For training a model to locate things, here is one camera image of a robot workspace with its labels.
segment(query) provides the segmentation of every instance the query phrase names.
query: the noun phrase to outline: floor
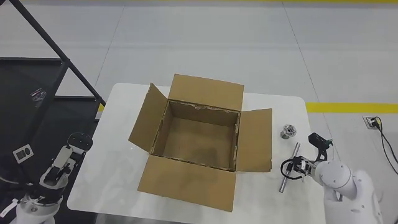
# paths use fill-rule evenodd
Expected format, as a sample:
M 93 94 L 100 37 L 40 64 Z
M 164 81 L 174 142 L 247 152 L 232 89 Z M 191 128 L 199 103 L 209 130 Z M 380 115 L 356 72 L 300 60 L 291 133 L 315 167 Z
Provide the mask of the floor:
M 117 82 L 170 85 L 174 73 L 241 83 L 307 102 L 396 103 L 396 4 L 227 1 L 23 1 L 105 99 Z M 0 56 L 56 57 L 10 5 Z M 90 95 L 68 73 L 59 95 Z M 335 159 L 373 178 L 384 223 L 398 216 L 398 176 L 363 114 L 310 113 Z M 395 114 L 380 114 L 398 152 Z M 99 215 L 103 223 L 160 223 Z

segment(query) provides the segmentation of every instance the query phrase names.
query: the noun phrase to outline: cardboard box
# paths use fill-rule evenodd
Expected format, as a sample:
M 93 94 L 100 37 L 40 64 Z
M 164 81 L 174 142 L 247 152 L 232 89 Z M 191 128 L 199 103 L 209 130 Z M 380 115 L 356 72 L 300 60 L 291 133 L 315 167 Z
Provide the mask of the cardboard box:
M 150 84 L 129 140 L 150 156 L 138 191 L 233 209 L 237 171 L 269 172 L 272 109 L 241 111 L 243 85 L 175 75 Z

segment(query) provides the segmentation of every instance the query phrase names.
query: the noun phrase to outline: floor outlet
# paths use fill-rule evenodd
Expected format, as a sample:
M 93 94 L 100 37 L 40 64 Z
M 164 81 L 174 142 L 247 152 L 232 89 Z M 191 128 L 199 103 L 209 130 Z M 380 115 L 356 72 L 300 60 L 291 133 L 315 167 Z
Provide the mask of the floor outlet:
M 377 127 L 372 126 L 372 124 L 376 122 L 373 116 L 362 116 L 362 118 L 365 121 L 366 127 L 368 129 L 377 129 Z

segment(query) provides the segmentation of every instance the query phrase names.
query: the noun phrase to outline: table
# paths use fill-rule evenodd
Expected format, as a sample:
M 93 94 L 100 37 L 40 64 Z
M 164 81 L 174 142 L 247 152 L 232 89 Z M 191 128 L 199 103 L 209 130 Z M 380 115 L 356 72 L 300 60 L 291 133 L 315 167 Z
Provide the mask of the table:
M 69 196 L 72 210 L 124 215 L 183 223 L 325 223 L 323 189 L 311 178 L 288 181 L 278 192 L 280 164 L 301 142 L 300 155 L 316 158 L 308 142 L 310 125 L 305 102 L 299 97 L 245 93 L 243 111 L 273 108 L 272 171 L 239 172 L 232 213 L 194 203 L 138 192 L 148 153 L 128 141 L 147 93 L 148 85 L 118 83 L 109 96 L 97 129 Z M 159 86 L 167 96 L 169 87 Z M 297 135 L 288 140 L 279 134 L 293 124 Z

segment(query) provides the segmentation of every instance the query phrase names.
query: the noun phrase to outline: metal pole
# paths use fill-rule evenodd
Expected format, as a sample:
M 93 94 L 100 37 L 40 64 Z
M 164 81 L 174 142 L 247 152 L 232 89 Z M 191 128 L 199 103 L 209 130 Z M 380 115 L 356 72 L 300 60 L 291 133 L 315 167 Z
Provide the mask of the metal pole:
M 294 151 L 293 151 L 293 154 L 292 154 L 291 159 L 292 159 L 293 157 L 297 156 L 297 153 L 299 153 L 300 145 L 301 145 L 301 144 L 300 144 L 299 142 L 296 143 L 296 146 L 294 147 Z M 290 171 L 287 170 L 287 171 L 286 171 L 286 175 L 290 175 L 290 172 L 291 172 L 291 170 L 290 170 Z M 281 183 L 281 185 L 280 185 L 280 188 L 279 188 L 279 192 L 280 192 L 280 193 L 283 193 L 283 192 L 284 192 L 285 187 L 286 187 L 286 183 L 287 183 L 287 178 L 284 177 L 284 179 L 282 180 L 282 183 Z
M 28 23 L 39 33 L 39 35 L 44 39 L 44 41 L 54 50 L 55 53 L 65 62 L 70 70 L 83 82 L 83 84 L 91 91 L 91 93 L 100 100 L 101 104 L 105 106 L 105 101 L 97 93 L 97 91 L 91 86 L 87 79 L 80 73 L 80 71 L 74 66 L 72 61 L 63 53 L 63 51 L 58 47 L 58 45 L 51 39 L 51 37 L 46 33 L 43 27 L 34 19 L 30 12 L 25 8 L 25 6 L 19 0 L 9 0 L 11 4 L 21 13 L 21 15 L 28 21 Z

